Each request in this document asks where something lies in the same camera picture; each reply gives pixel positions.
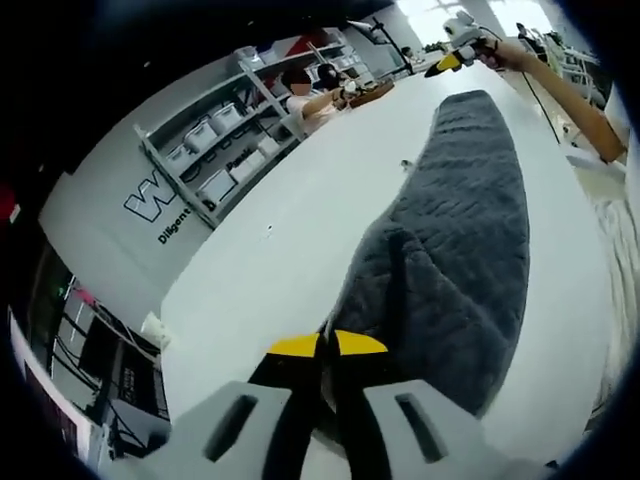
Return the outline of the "person's right hand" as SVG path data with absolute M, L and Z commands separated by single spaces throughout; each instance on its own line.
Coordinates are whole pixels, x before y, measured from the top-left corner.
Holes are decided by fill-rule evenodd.
M 522 72 L 527 52 L 520 47 L 496 39 L 483 39 L 477 49 L 479 60 L 488 68 Z

